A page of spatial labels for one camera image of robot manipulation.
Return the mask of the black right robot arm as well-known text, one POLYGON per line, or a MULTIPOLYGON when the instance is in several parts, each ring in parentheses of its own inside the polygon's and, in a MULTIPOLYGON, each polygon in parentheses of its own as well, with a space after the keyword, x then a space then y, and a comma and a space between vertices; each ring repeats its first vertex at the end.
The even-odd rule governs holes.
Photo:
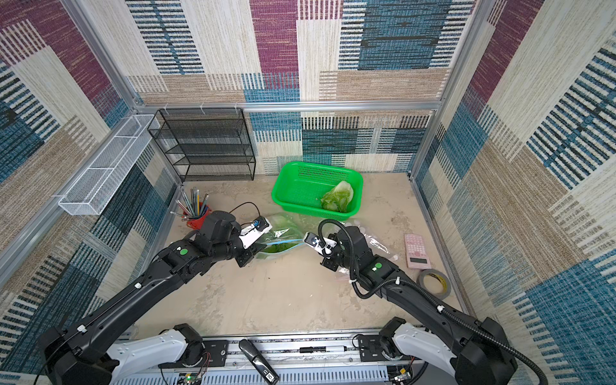
POLYGON ((316 244, 324 267, 348 269, 359 298, 387 300, 436 335, 453 354, 448 362, 458 384, 507 384, 519 364, 526 365, 540 384, 548 383, 534 361, 510 346, 498 322, 475 319, 413 282, 395 263, 374 254, 358 227, 325 219, 319 223, 316 244))

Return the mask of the green plastic perforated basket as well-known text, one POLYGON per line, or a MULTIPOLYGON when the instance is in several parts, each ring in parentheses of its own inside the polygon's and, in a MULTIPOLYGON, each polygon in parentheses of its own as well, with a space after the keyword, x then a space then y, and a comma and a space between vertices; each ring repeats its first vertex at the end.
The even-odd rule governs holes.
POLYGON ((287 212, 346 221, 359 212, 363 189, 364 178, 354 170, 292 161, 282 167, 271 197, 287 212), (322 198, 342 181, 352 188, 351 201, 343 211, 325 210, 322 198))

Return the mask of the black tape roll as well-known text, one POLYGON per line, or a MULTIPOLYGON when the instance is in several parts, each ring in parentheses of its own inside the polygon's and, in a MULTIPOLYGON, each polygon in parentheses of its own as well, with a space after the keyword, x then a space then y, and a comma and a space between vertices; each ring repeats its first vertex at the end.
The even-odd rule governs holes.
POLYGON ((452 283, 449 278, 436 269, 422 270, 416 282, 441 300, 446 299, 452 292, 452 283))

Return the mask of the polka dot zip-top bag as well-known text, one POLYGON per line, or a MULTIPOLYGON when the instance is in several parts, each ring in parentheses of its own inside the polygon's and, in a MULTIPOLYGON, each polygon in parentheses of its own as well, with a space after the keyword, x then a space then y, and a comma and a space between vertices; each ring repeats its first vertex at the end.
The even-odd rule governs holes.
POLYGON ((367 234, 363 227, 347 226, 346 234, 338 232, 338 241, 346 250, 346 269, 356 267, 355 276, 385 277, 398 265, 399 256, 391 251, 379 239, 367 234))

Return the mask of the red metal pencil bucket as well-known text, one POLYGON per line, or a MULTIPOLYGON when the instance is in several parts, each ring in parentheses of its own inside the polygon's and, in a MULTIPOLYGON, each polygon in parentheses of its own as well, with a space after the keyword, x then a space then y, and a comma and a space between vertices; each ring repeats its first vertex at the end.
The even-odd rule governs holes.
POLYGON ((202 213, 199 216, 199 218, 189 219, 188 221, 186 221, 186 226, 188 226, 189 229, 194 229, 194 230, 201 229, 205 221, 205 218, 208 215, 210 215, 210 213, 212 212, 211 208, 208 207, 208 205, 202 206, 201 208, 202 208, 202 213))

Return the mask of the pink calculator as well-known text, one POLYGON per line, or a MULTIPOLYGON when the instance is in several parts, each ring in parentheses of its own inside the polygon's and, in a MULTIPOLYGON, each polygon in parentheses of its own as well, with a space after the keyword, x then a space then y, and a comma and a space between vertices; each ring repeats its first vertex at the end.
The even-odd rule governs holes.
POLYGON ((425 248, 424 238, 419 234, 404 235, 407 267, 409 269, 427 270, 432 265, 425 248))

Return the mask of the clear blue-zip bag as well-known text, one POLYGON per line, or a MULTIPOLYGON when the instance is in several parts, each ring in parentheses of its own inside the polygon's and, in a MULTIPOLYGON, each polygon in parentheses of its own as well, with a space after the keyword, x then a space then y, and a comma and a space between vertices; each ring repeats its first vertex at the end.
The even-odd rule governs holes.
MULTIPOLYGON (((258 243, 267 246, 272 243, 293 242, 298 240, 303 245, 303 239, 308 232, 314 232, 321 218, 306 216, 298 213, 277 213, 268 216, 267 220, 272 225, 272 229, 258 239, 258 243)), ((255 256, 258 260, 273 259, 282 256, 283 253, 275 256, 265 257, 261 252, 255 256)))

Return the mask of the chinese cabbage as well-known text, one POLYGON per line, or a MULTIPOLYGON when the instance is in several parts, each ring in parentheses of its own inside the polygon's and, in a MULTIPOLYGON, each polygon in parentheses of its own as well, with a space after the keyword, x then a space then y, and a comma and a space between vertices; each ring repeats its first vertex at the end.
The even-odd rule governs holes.
POLYGON ((347 181, 341 181, 321 198, 324 210, 346 213, 354 197, 354 190, 347 181))

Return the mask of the black handheld device on rail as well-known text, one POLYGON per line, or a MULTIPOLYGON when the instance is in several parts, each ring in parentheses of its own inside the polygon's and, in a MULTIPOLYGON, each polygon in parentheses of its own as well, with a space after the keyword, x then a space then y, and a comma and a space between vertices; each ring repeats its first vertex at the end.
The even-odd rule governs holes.
POLYGON ((244 338, 240 341, 238 346, 240 351, 268 385, 276 385, 279 382, 279 375, 250 340, 244 338))

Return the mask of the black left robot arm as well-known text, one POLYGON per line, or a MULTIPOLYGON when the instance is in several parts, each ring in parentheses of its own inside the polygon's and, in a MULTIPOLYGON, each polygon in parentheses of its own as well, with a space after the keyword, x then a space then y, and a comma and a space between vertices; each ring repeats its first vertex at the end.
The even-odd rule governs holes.
POLYGON ((117 340, 162 299, 214 264, 248 264, 264 249, 258 240, 271 228, 263 216, 242 226, 232 213, 210 213, 200 229, 161 250, 143 274, 99 309, 64 329, 44 332, 38 339, 41 373, 53 384, 114 384, 190 354, 199 356, 201 336, 186 324, 131 343, 117 340))

